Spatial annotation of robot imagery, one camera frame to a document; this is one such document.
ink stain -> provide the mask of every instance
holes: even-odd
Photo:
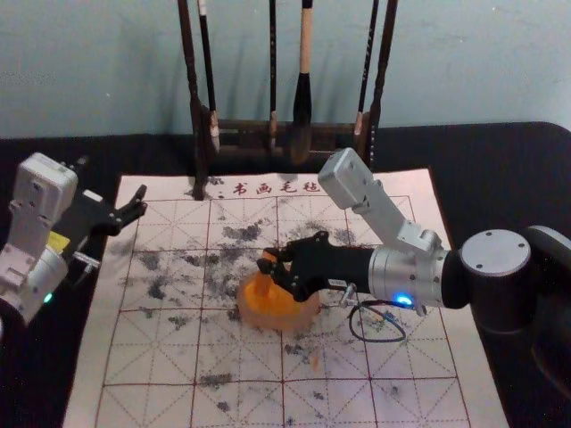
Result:
[[[232,374],[225,373],[225,374],[207,374],[204,376],[200,376],[200,383],[205,384],[206,386],[210,386],[211,388],[218,390],[220,385],[225,383],[232,382]]]
[[[230,226],[224,226],[222,229],[222,234],[229,239],[236,240],[236,243],[247,243],[255,241],[261,234],[260,225],[262,222],[263,220],[260,219],[248,227],[240,227],[238,229],[234,229]]]
[[[341,245],[351,245],[355,243],[355,234],[347,229],[335,229],[333,231],[333,238],[341,243]]]
[[[182,258],[186,263],[200,267],[203,265],[203,258],[199,256],[186,255]]]
[[[220,257],[218,254],[209,254],[206,256],[206,263],[209,265],[216,265],[220,261]]]
[[[327,227],[315,220],[306,221],[287,233],[287,239],[290,241],[307,238],[309,236],[315,235],[317,232],[322,230],[327,230]]]
[[[178,331],[186,325],[189,318],[183,316],[177,316],[177,317],[169,317],[167,319],[175,326],[175,330]]]
[[[153,317],[153,310],[152,309],[145,308],[143,306],[139,306],[139,309],[143,311],[143,313],[145,314],[145,317],[147,319]]]
[[[242,319],[242,317],[240,317],[240,311],[238,310],[238,307],[236,307],[236,308],[234,308],[234,309],[232,309],[232,310],[229,310],[229,311],[227,312],[227,315],[228,315],[228,319],[229,319],[230,321],[238,322],[238,321],[240,321],[240,320]]]
[[[112,243],[109,246],[109,253],[113,256],[128,256],[131,253],[132,242]]]
[[[208,177],[208,184],[209,185],[223,185],[224,180],[222,180],[222,177]]]
[[[224,413],[228,412],[230,409],[230,406],[228,405],[228,403],[226,401],[220,401],[217,405],[217,408],[219,408],[220,410],[222,410]]]
[[[319,371],[319,354],[317,352],[311,354],[310,365],[314,372]]]
[[[219,259],[222,262],[234,263],[237,261],[244,251],[239,248],[222,247],[220,250]]]
[[[222,248],[219,255],[211,254],[205,273],[205,292],[209,298],[235,300],[237,286],[255,269],[257,251]]]
[[[284,347],[285,352],[287,353],[287,355],[301,355],[303,352],[303,348],[300,345],[289,345],[287,344]]]
[[[147,291],[149,297],[154,299],[162,300],[165,298],[166,294],[164,293],[164,286],[167,284],[167,277],[166,276],[157,276]]]
[[[138,255],[138,259],[141,260],[148,270],[157,270],[161,260],[158,252],[141,252]]]
[[[179,308],[182,306],[182,302],[180,301],[180,299],[178,297],[171,297],[169,299],[169,301],[172,301]]]

black table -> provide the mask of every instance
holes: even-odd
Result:
[[[548,123],[385,128],[374,171],[429,167],[452,245],[486,228],[532,224],[571,236],[571,133]],[[0,243],[9,225],[8,201],[19,162],[41,151],[59,161],[90,157],[81,185],[114,201],[121,174],[193,174],[187,136],[105,136],[0,140]],[[317,172],[310,164],[297,172]],[[215,174],[294,171],[284,161],[225,159]],[[90,254],[103,252],[103,240]],[[65,414],[95,279],[60,287],[29,326],[15,355],[0,356],[0,425],[59,426]],[[539,373],[530,332],[480,333],[512,426],[571,426],[571,403]]]

orange object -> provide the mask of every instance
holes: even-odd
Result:
[[[265,251],[262,257],[272,261],[276,259]],[[311,326],[313,316],[319,312],[318,293],[305,302],[297,302],[270,276],[261,272],[256,272],[240,284],[237,299],[242,320],[254,327],[302,330]]]

grid paper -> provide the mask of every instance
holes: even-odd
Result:
[[[379,176],[403,215],[447,244],[427,171]],[[382,308],[407,333],[396,343],[356,340],[338,292],[321,292],[306,332],[240,322],[236,287],[263,248],[319,230],[335,245],[381,243],[316,176],[213,178],[203,202],[187,177],[124,177],[118,204],[140,184],[147,213],[107,244],[65,426],[507,426],[469,311]],[[357,318],[367,337],[399,335]]]

black brush handle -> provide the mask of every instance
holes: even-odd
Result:
[[[276,0],[269,0],[269,109],[276,111]]]
[[[188,90],[190,91],[190,102],[192,103],[193,100],[195,100],[200,103],[200,100],[198,99],[198,84],[196,83],[196,69],[194,67],[194,43],[186,0],[178,0],[178,19],[180,21],[182,50],[185,56],[186,78],[188,80]]]
[[[371,11],[371,22],[368,25],[368,39],[367,39],[367,51],[365,52],[365,65],[363,67],[363,78],[360,84],[360,95],[359,95],[359,107],[357,111],[363,112],[363,107],[365,105],[365,95],[367,94],[367,82],[368,82],[368,69],[371,64],[371,51],[373,49],[373,42],[375,40],[375,28],[377,26],[377,11],[378,11],[378,0],[373,0],[373,10]]]
[[[200,33],[203,38],[204,68],[206,69],[208,104],[211,111],[216,111],[216,96],[214,96],[214,77],[212,73],[211,41],[208,36],[208,21],[206,18],[206,0],[198,0],[198,12],[200,14]]]
[[[394,22],[396,20],[396,8],[398,0],[388,0],[386,4],[385,25],[383,26],[383,37],[381,39],[381,52],[378,56],[377,78],[375,79],[375,92],[373,94],[373,103],[370,107],[370,116],[368,122],[368,138],[367,148],[365,151],[365,163],[370,166],[375,157],[375,140],[379,120],[381,118],[381,97],[383,96],[383,88],[385,87],[385,73],[391,53],[391,44],[393,43]]]

